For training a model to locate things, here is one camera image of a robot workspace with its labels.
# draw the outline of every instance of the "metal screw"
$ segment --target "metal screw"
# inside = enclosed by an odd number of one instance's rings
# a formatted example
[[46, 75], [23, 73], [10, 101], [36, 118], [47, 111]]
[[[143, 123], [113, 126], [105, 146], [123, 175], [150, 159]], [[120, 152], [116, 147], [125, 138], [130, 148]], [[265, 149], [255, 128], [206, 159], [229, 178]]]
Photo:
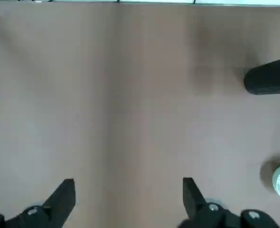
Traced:
[[32, 214], [35, 214], [35, 213], [37, 213], [37, 208], [30, 209], [30, 210], [27, 212], [28, 215], [32, 215]]
[[255, 211], [249, 211], [249, 216], [252, 218], [252, 219], [259, 219], [260, 216], [257, 212]]
[[208, 207], [211, 211], [218, 211], [219, 210], [218, 206], [215, 205], [215, 204], [210, 204]]

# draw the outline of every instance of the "black cylinder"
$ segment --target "black cylinder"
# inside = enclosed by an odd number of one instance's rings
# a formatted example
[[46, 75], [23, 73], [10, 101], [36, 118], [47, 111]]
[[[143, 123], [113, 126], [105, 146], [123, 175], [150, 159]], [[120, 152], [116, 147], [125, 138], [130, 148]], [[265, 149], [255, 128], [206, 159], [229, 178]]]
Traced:
[[251, 94], [280, 94], [280, 60], [249, 70], [243, 82]]

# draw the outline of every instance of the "screw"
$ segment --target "screw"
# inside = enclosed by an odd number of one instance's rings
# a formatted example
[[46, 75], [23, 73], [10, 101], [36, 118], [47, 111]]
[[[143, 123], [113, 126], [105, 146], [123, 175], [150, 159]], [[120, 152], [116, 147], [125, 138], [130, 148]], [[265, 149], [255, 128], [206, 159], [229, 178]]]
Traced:
[[252, 219], [259, 219], [260, 216], [257, 212], [255, 211], [249, 211], [249, 216], [252, 218]]
[[37, 212], [37, 208], [33, 208], [33, 209], [30, 209], [27, 214], [28, 215], [32, 215], [32, 214], [35, 214]]
[[215, 205], [215, 204], [210, 204], [208, 207], [211, 211], [218, 211], [219, 210], [218, 206]]

